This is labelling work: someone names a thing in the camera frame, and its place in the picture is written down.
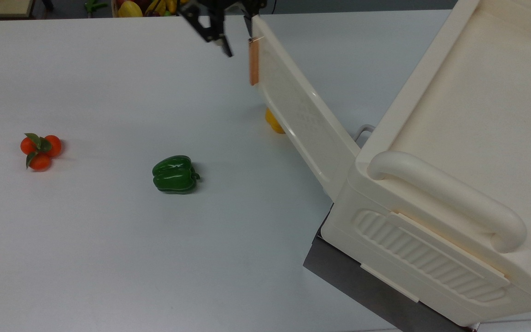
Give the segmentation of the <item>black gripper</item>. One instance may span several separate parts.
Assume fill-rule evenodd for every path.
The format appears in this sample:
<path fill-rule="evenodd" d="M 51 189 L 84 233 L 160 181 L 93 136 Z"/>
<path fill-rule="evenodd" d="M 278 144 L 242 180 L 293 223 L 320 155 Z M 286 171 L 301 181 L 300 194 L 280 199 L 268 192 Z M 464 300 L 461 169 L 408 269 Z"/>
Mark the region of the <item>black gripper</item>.
<path fill-rule="evenodd" d="M 227 57 L 232 57 L 233 52 L 224 31 L 225 10 L 231 6 L 241 9 L 249 38 L 252 38 L 254 35 L 253 17 L 259 16 L 261 9 L 264 9 L 267 4 L 267 0 L 199 0 L 199 4 L 178 6 L 177 12 L 205 42 L 217 44 Z M 208 26 L 200 22 L 203 12 L 208 15 Z"/>

